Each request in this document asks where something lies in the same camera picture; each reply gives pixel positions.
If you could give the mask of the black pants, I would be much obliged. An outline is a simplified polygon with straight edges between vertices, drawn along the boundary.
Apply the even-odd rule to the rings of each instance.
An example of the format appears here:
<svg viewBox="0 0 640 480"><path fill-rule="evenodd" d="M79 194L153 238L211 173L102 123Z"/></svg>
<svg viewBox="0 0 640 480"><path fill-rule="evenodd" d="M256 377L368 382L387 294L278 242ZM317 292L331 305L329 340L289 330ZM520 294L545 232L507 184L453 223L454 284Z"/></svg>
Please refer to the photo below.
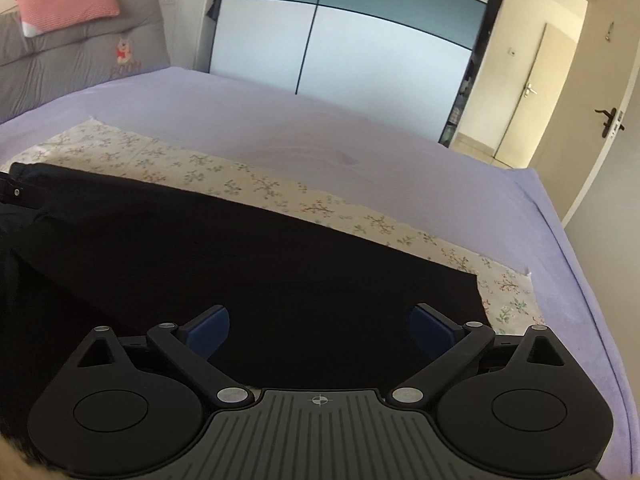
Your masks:
<svg viewBox="0 0 640 480"><path fill-rule="evenodd" d="M204 360L178 329L220 304ZM213 377L386 392L431 359L408 318L486 320L473 275L213 196L47 164L1 177L1 433L89 477L188 448Z"/></svg>

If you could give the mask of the open cream bedroom door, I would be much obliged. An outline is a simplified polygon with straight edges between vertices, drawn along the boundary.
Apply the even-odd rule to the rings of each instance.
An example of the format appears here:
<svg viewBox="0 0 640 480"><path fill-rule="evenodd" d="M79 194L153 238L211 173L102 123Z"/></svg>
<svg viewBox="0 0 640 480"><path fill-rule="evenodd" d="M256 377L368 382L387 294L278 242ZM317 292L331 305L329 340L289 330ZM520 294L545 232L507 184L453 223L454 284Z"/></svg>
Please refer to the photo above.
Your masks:
<svg viewBox="0 0 640 480"><path fill-rule="evenodd" d="M620 130L639 73L639 0L588 4L570 71L532 159L556 214L567 224ZM605 117L615 126L602 138Z"/></svg>

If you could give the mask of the floral patterned cloth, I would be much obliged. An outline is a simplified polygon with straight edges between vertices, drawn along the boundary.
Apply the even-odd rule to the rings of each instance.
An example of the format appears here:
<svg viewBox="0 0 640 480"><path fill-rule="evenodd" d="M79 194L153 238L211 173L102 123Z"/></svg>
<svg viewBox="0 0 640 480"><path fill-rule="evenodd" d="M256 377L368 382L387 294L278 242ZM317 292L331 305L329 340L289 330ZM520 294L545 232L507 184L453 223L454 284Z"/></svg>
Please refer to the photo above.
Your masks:
<svg viewBox="0 0 640 480"><path fill-rule="evenodd" d="M178 148L89 119L1 161L44 162L205 194L287 214L475 276L490 326L521 335L544 322L532 280L501 263L341 197L242 162Z"/></svg>

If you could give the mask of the lavender bed sheet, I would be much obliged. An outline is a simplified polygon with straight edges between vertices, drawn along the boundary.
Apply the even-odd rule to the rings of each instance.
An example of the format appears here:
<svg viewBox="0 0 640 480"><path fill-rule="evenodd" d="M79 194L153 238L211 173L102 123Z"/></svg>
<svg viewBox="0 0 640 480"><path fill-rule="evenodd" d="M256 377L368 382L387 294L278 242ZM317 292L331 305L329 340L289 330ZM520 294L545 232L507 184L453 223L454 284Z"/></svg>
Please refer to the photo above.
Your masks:
<svg viewBox="0 0 640 480"><path fill-rule="evenodd" d="M537 175L504 170L338 107L195 70L115 79L1 127L1 156L94 118L267 168L529 274L547 324L608 401L609 479L639 471L639 421L620 352Z"/></svg>

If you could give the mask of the far cream hallway door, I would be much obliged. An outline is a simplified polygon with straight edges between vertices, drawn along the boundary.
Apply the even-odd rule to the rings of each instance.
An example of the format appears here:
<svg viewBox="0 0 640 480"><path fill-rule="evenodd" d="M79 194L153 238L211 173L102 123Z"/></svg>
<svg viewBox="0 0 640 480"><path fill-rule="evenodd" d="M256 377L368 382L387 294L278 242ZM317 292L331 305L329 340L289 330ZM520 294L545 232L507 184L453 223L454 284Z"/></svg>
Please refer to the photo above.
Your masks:
<svg viewBox="0 0 640 480"><path fill-rule="evenodd" d="M572 64L576 44L547 23L518 105L495 159L511 168L526 168L548 127Z"/></svg>

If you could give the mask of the white and teal wardrobe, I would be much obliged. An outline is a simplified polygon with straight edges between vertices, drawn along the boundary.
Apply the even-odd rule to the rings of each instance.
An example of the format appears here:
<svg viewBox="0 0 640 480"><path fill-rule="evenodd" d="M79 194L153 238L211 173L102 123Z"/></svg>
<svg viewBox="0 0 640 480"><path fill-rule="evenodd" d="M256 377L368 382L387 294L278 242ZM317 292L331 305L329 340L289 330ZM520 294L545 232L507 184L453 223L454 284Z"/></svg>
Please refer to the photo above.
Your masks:
<svg viewBox="0 0 640 480"><path fill-rule="evenodd" d="M503 0L214 0L212 74L438 142Z"/></svg>

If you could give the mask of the grey padded headboard cushion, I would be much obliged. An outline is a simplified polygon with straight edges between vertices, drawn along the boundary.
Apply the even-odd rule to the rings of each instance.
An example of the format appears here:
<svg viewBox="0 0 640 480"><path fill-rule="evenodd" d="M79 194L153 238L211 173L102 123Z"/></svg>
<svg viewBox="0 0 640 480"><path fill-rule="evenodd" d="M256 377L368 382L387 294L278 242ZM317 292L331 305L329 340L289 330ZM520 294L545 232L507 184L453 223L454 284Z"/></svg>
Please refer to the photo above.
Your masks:
<svg viewBox="0 0 640 480"><path fill-rule="evenodd" d="M170 66L160 0L116 0L120 14L27 38L1 15L1 120L104 82Z"/></svg>

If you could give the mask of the pink checkered pillow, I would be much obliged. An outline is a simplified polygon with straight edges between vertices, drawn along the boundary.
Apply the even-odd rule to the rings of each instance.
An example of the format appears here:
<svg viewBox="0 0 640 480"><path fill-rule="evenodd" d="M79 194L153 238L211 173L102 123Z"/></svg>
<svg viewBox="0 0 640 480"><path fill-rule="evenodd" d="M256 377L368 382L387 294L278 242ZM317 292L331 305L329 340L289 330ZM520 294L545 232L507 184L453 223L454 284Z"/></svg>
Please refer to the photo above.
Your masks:
<svg viewBox="0 0 640 480"><path fill-rule="evenodd" d="M15 0L23 35L34 38L99 18L117 18L117 0Z"/></svg>

